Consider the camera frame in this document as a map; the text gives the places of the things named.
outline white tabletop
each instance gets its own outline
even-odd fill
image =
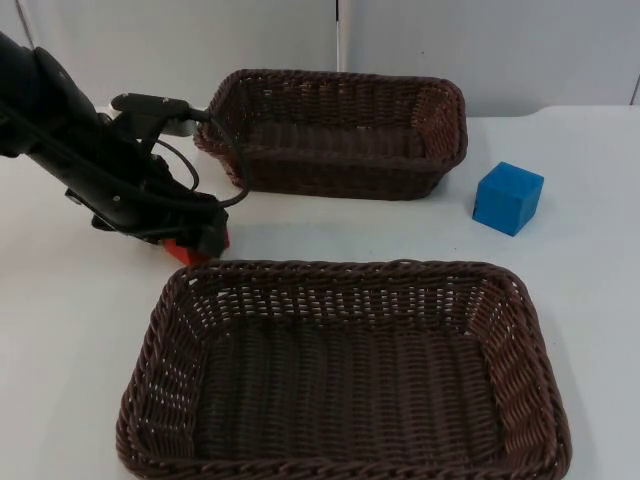
[[[472,119],[469,133],[467,159],[425,200],[251,194],[229,211],[225,258],[511,269],[537,307],[569,417],[567,478],[636,479],[640,109],[554,107]],[[235,192],[189,139],[170,141],[196,158],[202,191]],[[545,177],[538,212],[515,238],[471,219],[478,181],[501,161]],[[1,476],[128,479],[115,451],[120,397],[180,265],[161,248],[93,230],[64,190],[25,157],[0,161]]]

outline blue cube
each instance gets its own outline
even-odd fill
[[[531,220],[544,177],[500,163],[480,180],[473,219],[508,235],[516,235]]]

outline rectangular basket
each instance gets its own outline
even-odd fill
[[[559,479],[570,443],[525,286],[461,262],[182,270],[117,424],[145,478]]]
[[[239,141],[254,190],[410,200],[427,196],[466,155],[464,98],[447,80],[240,70],[209,110]],[[244,178],[211,124],[196,145]]]

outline woven basket bottom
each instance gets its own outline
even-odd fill
[[[424,142],[411,128],[329,128],[292,123],[265,122],[252,128],[251,145],[334,152],[344,155],[385,155],[422,158]]]
[[[474,336],[256,320],[211,344],[196,456],[490,465],[496,403]]]

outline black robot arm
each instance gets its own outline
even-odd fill
[[[96,228],[220,256],[225,208],[248,190],[220,202],[175,181],[151,154],[161,133],[188,133],[189,122],[211,121],[243,159],[215,118],[182,100],[124,94],[112,102],[121,112],[112,120],[96,112],[47,51],[20,47],[1,32],[0,65],[0,155],[35,160],[94,213]]]

